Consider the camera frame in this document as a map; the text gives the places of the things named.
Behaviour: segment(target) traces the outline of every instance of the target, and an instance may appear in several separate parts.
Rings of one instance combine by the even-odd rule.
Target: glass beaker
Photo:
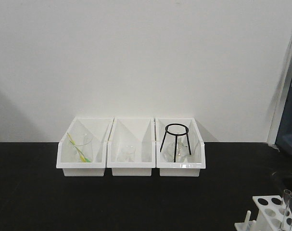
[[[77,137],[75,141],[68,133],[69,141],[75,150],[75,158],[77,162],[92,162],[92,134],[84,133]]]
[[[127,145],[121,149],[121,153],[117,159],[119,162],[134,162],[135,161],[135,147]]]

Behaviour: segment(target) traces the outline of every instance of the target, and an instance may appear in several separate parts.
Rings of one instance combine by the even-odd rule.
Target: white plastic bin
[[[103,176],[106,167],[107,142],[113,118],[74,118],[69,129],[58,144],[57,168],[62,168],[65,176]],[[77,152],[67,136],[78,137],[85,131],[92,134],[91,162],[76,159]]]
[[[160,152],[165,127],[168,124],[180,123],[189,128],[189,143],[191,155],[182,163],[168,162],[164,153],[167,147],[175,142],[175,136],[166,135],[162,152]],[[155,118],[156,129],[156,167],[160,169],[160,176],[198,177],[200,169],[205,168],[204,142],[194,118]]]
[[[116,118],[107,150],[107,167],[112,168],[113,176],[151,176],[155,168],[154,119]]]

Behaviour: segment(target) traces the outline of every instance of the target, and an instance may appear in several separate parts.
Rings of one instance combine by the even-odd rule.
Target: test tube rack
[[[259,209],[256,220],[250,221],[251,211],[247,211],[245,221],[234,223],[237,231],[278,231],[283,220],[281,209],[281,197],[274,196],[253,196],[253,201]],[[289,227],[292,223],[291,214],[287,214],[283,227]]]

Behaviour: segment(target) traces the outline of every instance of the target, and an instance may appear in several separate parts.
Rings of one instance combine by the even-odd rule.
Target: black countertop
[[[226,230],[254,195],[280,194],[271,174],[292,157],[263,143],[206,143],[198,178],[65,177],[57,143],[0,143],[0,231]]]

